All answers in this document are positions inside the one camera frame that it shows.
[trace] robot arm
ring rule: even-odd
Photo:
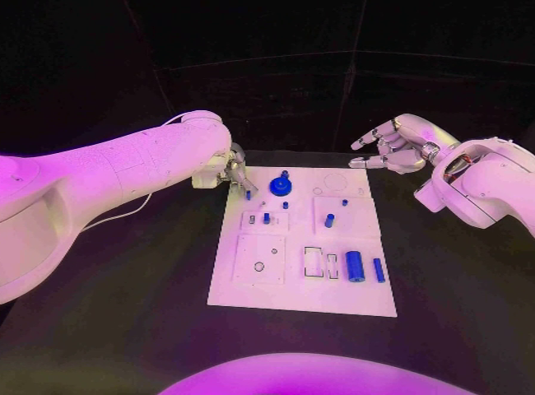
[[[188,177],[194,188],[230,180],[256,192],[208,111],[54,155],[0,156],[0,304],[44,280],[97,215]]]
[[[430,122],[399,115],[351,144],[358,149],[377,141],[380,156],[355,158],[353,168],[386,167],[397,173],[433,166],[430,179],[415,198],[436,212],[448,207],[471,226],[488,227],[514,216],[535,237],[535,155],[498,138],[462,144]]]

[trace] black background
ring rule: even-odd
[[[198,108],[246,149],[347,152],[413,113],[535,153],[535,1],[0,2],[1,153],[66,150]]]

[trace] blue object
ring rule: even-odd
[[[364,267],[361,266],[361,254],[358,251],[345,253],[347,279],[350,282],[364,281]]]
[[[377,282],[384,282],[381,261],[379,258],[373,258],[373,267],[376,268]]]
[[[324,226],[327,227],[327,228],[331,228],[331,224],[334,223],[334,215],[332,214],[328,214],[327,216],[325,216],[325,222],[324,222]]]
[[[292,190],[292,182],[288,180],[288,171],[280,173],[280,176],[270,181],[270,193],[275,196],[286,196]]]

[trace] white cable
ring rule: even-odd
[[[151,194],[145,197],[142,206],[141,206],[135,211],[126,212],[125,214],[122,214],[122,215],[119,215],[119,216],[112,216],[110,218],[104,218],[104,219],[100,220],[99,222],[94,222],[91,225],[83,227],[83,230],[80,231],[80,233],[83,233],[83,232],[84,232],[86,230],[89,230],[93,226],[96,226],[97,224],[102,224],[102,223],[106,222],[106,221],[115,220],[116,218],[122,218],[123,216],[129,216],[130,214],[136,214],[136,213],[142,210],[142,207],[145,206],[145,203],[149,201],[149,197],[151,197]]]
[[[168,123],[172,123],[172,122],[174,122],[179,117],[182,117],[188,112],[190,112],[190,111],[187,111],[185,113],[179,113],[175,117],[169,118],[169,119],[162,123],[162,126],[165,126]],[[94,222],[91,225],[84,226],[84,227],[83,227],[83,230],[80,231],[80,233],[83,233],[83,232],[84,232],[86,230],[89,230],[93,226],[102,224],[102,223],[106,222],[106,221],[112,221],[112,220],[115,220],[115,219],[117,219],[117,218],[122,218],[123,216],[129,216],[129,215],[132,215],[132,214],[136,214],[136,213],[142,210],[142,208],[143,208],[143,206],[145,206],[145,203],[149,201],[149,197],[151,197],[151,193],[149,193],[149,195],[145,197],[142,206],[141,206],[135,211],[126,212],[126,214],[122,214],[122,215],[119,215],[119,216],[112,216],[110,218],[104,218],[104,219],[100,220],[99,222]]]

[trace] wire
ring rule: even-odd
[[[172,122],[174,122],[178,118],[181,118],[188,112],[190,112],[190,111],[187,111],[185,113],[179,113],[178,115],[175,115],[175,117],[169,118],[169,119],[162,123],[161,126],[165,126],[165,125],[168,125],[169,123],[172,123]],[[84,227],[83,227],[83,230],[81,230],[79,233],[83,233],[83,232],[84,232],[86,230],[89,230],[93,226],[100,225],[100,224],[102,224],[103,222],[106,222],[106,221],[112,221],[112,220],[115,220],[115,219],[117,219],[117,218],[122,218],[123,216],[130,216],[132,214],[136,214],[136,213],[142,210],[142,208],[143,208],[143,206],[145,206],[145,203],[149,201],[149,198],[151,198],[151,193],[149,193],[148,196],[145,197],[142,206],[141,206],[135,211],[126,212],[125,214],[122,214],[122,215],[119,215],[119,216],[112,216],[110,218],[104,218],[104,219],[100,220],[99,222],[94,222],[91,225],[84,226]]]
[[[104,219],[100,220],[99,222],[94,222],[91,225],[89,225],[89,226],[86,226],[86,227],[83,228],[83,230],[80,231],[80,233],[83,233],[83,232],[84,232],[86,230],[89,230],[93,226],[102,224],[102,223],[106,222],[106,221],[110,221],[110,220],[115,220],[116,218],[122,218],[123,216],[129,216],[129,215],[132,215],[132,214],[136,214],[136,213],[142,210],[142,208],[143,208],[143,206],[145,206],[145,203],[149,201],[149,197],[151,197],[151,194],[145,197],[142,206],[141,206],[135,211],[126,212],[125,214],[122,214],[122,215],[119,215],[119,216],[112,216],[110,218],[104,218]]]

